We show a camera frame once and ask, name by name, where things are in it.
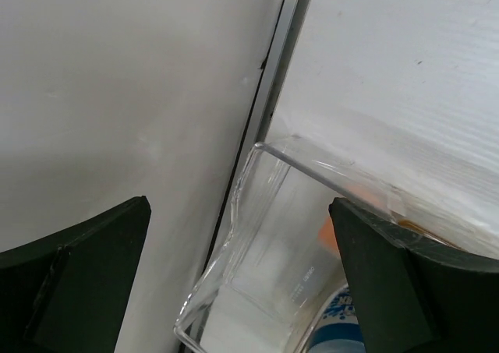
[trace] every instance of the white panel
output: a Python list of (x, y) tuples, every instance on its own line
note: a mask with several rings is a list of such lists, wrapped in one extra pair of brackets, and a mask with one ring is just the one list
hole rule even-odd
[(499, 0), (311, 0), (269, 137), (444, 207), (498, 257), (498, 57)]
[(0, 251), (146, 195), (118, 352), (176, 346), (280, 5), (0, 1)]

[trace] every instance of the transparent container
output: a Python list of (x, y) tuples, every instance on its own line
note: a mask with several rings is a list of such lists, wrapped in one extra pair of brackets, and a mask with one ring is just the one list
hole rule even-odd
[(463, 224), (303, 139), (258, 143), (232, 197), (228, 237), (175, 323), (179, 339), (196, 353), (303, 351), (345, 284), (340, 259), (318, 238), (339, 196), (409, 229), (432, 227), (439, 235), (425, 233), (446, 243), (446, 228)]

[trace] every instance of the bottle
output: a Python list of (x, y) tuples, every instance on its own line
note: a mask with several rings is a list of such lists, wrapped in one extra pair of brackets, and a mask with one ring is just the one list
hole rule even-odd
[(352, 296), (341, 289), (320, 318), (309, 342), (309, 353), (366, 353)]

